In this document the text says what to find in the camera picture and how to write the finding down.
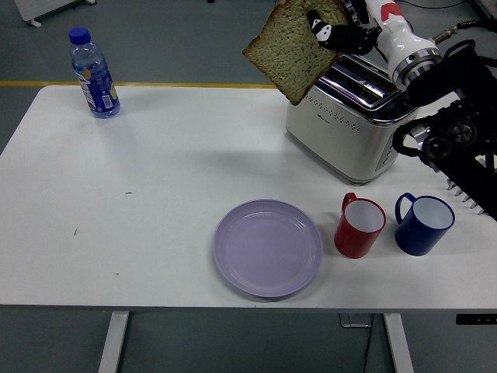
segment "water bottle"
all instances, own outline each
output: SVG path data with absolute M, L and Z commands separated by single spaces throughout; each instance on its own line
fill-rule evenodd
M 69 31 L 69 39 L 72 43 L 72 67 L 90 110 L 97 118 L 113 117 L 119 113 L 120 103 L 105 57 L 85 27 Z

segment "red mug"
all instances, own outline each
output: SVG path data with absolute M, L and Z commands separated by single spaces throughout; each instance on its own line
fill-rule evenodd
M 335 246 L 349 258 L 365 256 L 387 222 L 379 204 L 347 193 L 342 202 L 342 216 L 335 233 Z

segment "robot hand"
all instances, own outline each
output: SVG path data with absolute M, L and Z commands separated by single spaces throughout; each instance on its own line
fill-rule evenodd
M 456 92 L 460 99 L 450 107 L 400 126 L 393 146 L 445 173 L 497 220 L 497 79 L 485 66 L 493 66 L 495 61 L 479 58 L 472 48 L 474 42 L 472 46 L 456 45 L 442 58 L 434 41 L 412 33 L 393 1 L 349 0 L 346 6 L 356 10 L 361 23 L 373 24 L 373 28 L 327 25 L 316 12 L 310 12 L 311 31 L 318 42 L 347 54 L 367 54 L 377 47 L 388 62 L 392 82 L 406 91 L 412 106 L 425 106 Z M 453 53 L 461 46 L 464 48 Z M 404 146 L 406 135 L 417 140 L 419 149 Z

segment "plate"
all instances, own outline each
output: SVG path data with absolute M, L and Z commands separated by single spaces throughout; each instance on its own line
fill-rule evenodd
M 214 258 L 235 287 L 264 298 L 290 295 L 315 277 L 323 244 L 314 222 L 279 200 L 252 200 L 219 223 Z

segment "toast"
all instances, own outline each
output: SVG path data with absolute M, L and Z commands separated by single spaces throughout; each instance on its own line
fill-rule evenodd
M 330 25 L 352 23 L 341 0 L 281 1 L 261 33 L 242 51 L 293 105 L 301 102 L 339 57 L 321 47 L 311 32 L 307 16 L 311 10 Z

